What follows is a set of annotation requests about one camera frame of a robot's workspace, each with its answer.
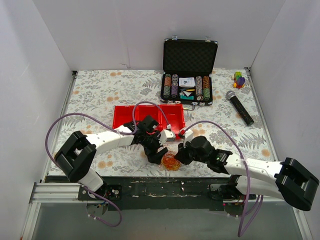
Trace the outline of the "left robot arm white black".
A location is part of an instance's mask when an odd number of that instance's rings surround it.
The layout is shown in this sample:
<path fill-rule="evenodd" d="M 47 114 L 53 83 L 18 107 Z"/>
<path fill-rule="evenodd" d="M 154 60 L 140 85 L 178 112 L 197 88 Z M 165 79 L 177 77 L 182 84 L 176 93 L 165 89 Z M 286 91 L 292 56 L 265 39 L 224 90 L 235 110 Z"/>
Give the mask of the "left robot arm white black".
<path fill-rule="evenodd" d="M 168 152 L 164 144 L 174 139 L 175 134 L 168 125 L 157 130 L 158 122 L 150 115 L 142 121 L 131 121 L 116 129 L 85 135 L 73 132 L 54 156 L 55 164 L 71 183 L 79 183 L 95 200 L 109 196 L 107 183 L 91 167 L 95 156 L 107 151 L 131 145 L 143 146 L 148 162 L 159 165 Z"/>

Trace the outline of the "red plastic compartment bin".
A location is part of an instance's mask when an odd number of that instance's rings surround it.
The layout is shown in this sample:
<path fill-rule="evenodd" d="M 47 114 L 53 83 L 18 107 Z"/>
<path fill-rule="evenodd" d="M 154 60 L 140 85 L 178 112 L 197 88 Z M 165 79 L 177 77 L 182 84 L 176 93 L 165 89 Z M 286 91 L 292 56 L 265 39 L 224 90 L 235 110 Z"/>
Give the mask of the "red plastic compartment bin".
<path fill-rule="evenodd" d="M 134 105 L 116 105 L 113 113 L 112 128 L 129 123 L 133 120 L 132 112 Z M 167 121 L 171 125 L 171 130 L 175 134 L 175 139 L 180 139 L 179 132 L 185 124 L 184 110 L 181 104 L 160 104 L 156 107 L 151 104 L 140 104 L 134 111 L 134 117 L 137 122 L 142 121 L 146 116 L 151 116 L 158 122 L 157 130 L 162 131 L 167 127 Z"/>

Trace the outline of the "orange rubber band tangle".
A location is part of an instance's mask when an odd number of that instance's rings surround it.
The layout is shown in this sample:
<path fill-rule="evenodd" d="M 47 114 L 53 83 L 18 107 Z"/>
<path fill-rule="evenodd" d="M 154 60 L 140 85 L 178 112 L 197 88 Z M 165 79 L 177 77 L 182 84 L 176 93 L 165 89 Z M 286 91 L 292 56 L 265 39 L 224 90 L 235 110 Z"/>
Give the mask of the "orange rubber band tangle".
<path fill-rule="evenodd" d="M 178 171 L 181 167 L 181 163 L 175 159 L 175 153 L 171 150 L 162 157 L 161 165 L 167 171 Z"/>

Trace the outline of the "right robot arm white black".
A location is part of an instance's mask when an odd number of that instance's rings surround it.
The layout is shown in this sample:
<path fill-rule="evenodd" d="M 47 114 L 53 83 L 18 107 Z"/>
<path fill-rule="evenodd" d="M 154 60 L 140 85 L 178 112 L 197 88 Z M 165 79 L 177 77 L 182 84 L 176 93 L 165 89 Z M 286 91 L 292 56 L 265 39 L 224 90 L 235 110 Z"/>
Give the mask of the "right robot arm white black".
<path fill-rule="evenodd" d="M 227 195 L 237 199 L 255 194 L 286 201 L 292 207 L 310 211 L 320 184 L 318 178 L 298 160 L 263 161 L 241 157 L 228 150 L 214 148 L 204 136 L 178 145 L 175 159 L 184 165 L 201 162 L 216 173 L 236 176 L 226 186 Z"/>

